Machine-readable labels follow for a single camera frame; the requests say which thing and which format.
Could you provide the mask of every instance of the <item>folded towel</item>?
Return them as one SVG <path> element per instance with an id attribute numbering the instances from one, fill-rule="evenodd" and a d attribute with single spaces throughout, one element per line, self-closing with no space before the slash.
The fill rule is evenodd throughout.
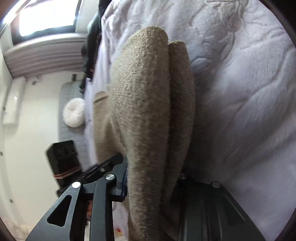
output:
<path id="1" fill-rule="evenodd" d="M 110 143 L 117 149 L 120 143 L 121 153 L 128 157 L 128 239 L 159 240 L 159 229 L 176 239 L 178 215 L 171 212 L 170 198 L 188 151 L 195 115 L 185 44 L 168 44 L 162 29 L 147 27 L 121 50 L 111 69 L 111 81 L 111 92 L 96 97 L 94 135 L 98 160 L 104 156 L 99 145 L 104 143 L 102 132 L 106 130 L 102 123 L 111 126 L 108 133 L 118 140 L 112 137 Z"/>

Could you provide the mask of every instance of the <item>white bedsheet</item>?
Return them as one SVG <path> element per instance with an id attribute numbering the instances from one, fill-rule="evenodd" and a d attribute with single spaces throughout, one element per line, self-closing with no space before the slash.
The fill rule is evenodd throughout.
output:
<path id="1" fill-rule="evenodd" d="M 96 150 L 94 145 L 94 132 L 93 132 L 93 88 L 90 79 L 86 79 L 86 86 L 84 92 L 85 100 L 85 128 L 84 128 L 84 140 L 86 148 L 89 154 L 89 160 L 91 165 L 98 163 L 96 157 Z"/>
<path id="2" fill-rule="evenodd" d="M 146 26 L 186 43 L 197 109 L 187 173 L 220 181 L 267 241 L 296 207 L 296 51 L 258 0 L 113 0 L 102 18 L 92 96 Z"/>

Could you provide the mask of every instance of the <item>white radiator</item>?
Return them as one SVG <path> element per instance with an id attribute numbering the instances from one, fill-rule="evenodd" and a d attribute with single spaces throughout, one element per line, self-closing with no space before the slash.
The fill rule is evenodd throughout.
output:
<path id="1" fill-rule="evenodd" d="M 25 77 L 19 77 L 12 81 L 12 85 L 9 90 L 7 102 L 5 105 L 5 113 L 3 116 L 4 125 L 18 125 L 20 107 L 22 103 L 22 98 L 24 96 L 25 87 Z"/>
<path id="2" fill-rule="evenodd" d="M 56 34 L 20 43 L 4 54 L 13 78 L 57 71 L 82 71 L 81 47 L 86 34 Z"/>

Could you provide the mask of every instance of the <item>window frame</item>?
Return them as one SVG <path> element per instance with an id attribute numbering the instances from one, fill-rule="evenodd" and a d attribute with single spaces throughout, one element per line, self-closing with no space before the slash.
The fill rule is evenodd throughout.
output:
<path id="1" fill-rule="evenodd" d="M 27 5 L 27 7 L 33 7 L 38 5 L 39 3 L 46 2 L 46 1 L 51 1 L 51 0 L 37 0 L 36 2 Z M 48 36 L 48 35 L 54 35 L 54 34 L 65 34 L 65 33 L 74 33 L 76 29 L 76 24 L 77 24 L 77 18 L 79 15 L 79 10 L 81 7 L 82 0 L 78 0 L 78 4 L 76 7 L 76 12 L 75 12 L 75 20 L 73 25 L 70 26 L 62 26 L 62 27 L 55 27 L 55 28 L 48 28 L 40 31 L 36 31 L 32 34 L 26 35 L 26 36 L 21 36 L 20 34 L 20 15 L 18 15 L 11 23 L 11 38 L 12 38 L 12 43 L 13 45 L 17 45 L 19 43 L 43 37 L 43 36 Z"/>

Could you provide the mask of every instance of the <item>round cushion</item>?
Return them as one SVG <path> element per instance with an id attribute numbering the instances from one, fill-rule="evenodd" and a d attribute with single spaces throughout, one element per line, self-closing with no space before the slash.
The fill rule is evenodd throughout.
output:
<path id="1" fill-rule="evenodd" d="M 84 123 L 85 100 L 70 100 L 63 110 L 63 120 L 70 127 L 78 127 Z"/>

